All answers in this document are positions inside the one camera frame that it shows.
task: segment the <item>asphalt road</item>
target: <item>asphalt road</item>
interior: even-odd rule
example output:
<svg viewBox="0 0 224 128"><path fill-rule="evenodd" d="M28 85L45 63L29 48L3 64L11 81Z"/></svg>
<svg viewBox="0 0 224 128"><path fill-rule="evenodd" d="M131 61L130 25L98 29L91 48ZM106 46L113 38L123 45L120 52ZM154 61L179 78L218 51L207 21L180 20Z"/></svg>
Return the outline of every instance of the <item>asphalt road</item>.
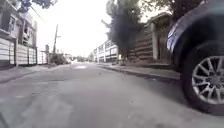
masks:
<svg viewBox="0 0 224 128"><path fill-rule="evenodd" d="M191 109L175 81L93 64L52 68L0 85L0 128L223 128Z"/></svg>

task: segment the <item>parked car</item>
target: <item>parked car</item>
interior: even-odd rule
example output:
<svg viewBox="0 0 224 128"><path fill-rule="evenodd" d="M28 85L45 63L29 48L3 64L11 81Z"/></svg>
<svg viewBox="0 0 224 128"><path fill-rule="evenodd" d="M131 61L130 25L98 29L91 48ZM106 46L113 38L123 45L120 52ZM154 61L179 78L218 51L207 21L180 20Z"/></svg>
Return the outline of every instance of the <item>parked car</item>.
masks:
<svg viewBox="0 0 224 128"><path fill-rule="evenodd" d="M224 115L224 1L210 0L180 18L167 48L189 103Z"/></svg>

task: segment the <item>fence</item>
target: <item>fence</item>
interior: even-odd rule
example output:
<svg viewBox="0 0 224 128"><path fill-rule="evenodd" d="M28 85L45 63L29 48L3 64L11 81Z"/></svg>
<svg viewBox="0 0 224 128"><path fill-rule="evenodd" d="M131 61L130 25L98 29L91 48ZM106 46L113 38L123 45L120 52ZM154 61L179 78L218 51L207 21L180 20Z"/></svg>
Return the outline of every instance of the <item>fence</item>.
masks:
<svg viewBox="0 0 224 128"><path fill-rule="evenodd" d="M167 13L152 18L131 40L128 60L134 63L141 61L142 64L168 62L166 39L169 24L170 15Z"/></svg>
<svg viewBox="0 0 224 128"><path fill-rule="evenodd" d="M46 64L47 63L47 54L44 51L38 51L37 52L37 57L38 57L38 64Z"/></svg>
<svg viewBox="0 0 224 128"><path fill-rule="evenodd" d="M15 44L0 38L0 67L9 65L36 65L47 64L47 53L38 51L35 48L30 48L22 44L18 44L15 49Z"/></svg>

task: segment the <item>tire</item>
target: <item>tire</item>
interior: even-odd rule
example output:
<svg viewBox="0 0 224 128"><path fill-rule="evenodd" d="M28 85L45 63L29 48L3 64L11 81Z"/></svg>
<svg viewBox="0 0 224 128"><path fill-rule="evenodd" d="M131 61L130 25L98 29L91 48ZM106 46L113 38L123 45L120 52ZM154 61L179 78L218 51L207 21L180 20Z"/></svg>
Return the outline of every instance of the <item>tire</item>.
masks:
<svg viewBox="0 0 224 128"><path fill-rule="evenodd" d="M215 58L216 56L224 56L224 44L214 42L214 41L208 41L208 42L194 48L189 53L189 55L185 59L183 66L182 66L182 70L181 70L182 90L183 90L184 96L186 97L186 99L188 100L188 102L190 103L190 105L193 108L196 108L197 110L199 110L201 112L209 113L212 115L223 116L224 115L224 103L217 104L217 103L209 102L210 100L208 100L208 99L207 99L207 101L203 100L203 98L201 98L201 97L203 97L204 95L205 95L204 97L206 97L206 94L203 93L204 95L197 95L195 88L198 86L193 87L194 83L192 82L193 79L194 79L194 81L196 81L195 80L196 78L192 77L192 76L195 76L194 73L196 71L198 71L197 73L199 73L199 68L197 68L198 64L200 64L202 62L204 63L205 62L204 60L206 59L206 61L207 61L207 58L211 59L211 61L212 61L213 58L216 59ZM210 97L213 97L215 99L218 97L218 93L214 94L214 92L212 92Z"/></svg>

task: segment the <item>car wheel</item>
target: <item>car wheel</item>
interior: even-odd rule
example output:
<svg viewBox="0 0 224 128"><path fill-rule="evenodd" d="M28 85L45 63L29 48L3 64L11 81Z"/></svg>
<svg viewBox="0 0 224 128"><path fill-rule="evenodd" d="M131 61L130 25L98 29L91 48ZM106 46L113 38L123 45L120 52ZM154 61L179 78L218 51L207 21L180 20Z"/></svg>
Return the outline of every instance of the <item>car wheel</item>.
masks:
<svg viewBox="0 0 224 128"><path fill-rule="evenodd" d="M209 41L190 52L182 66L182 89L196 109L224 115L224 46Z"/></svg>

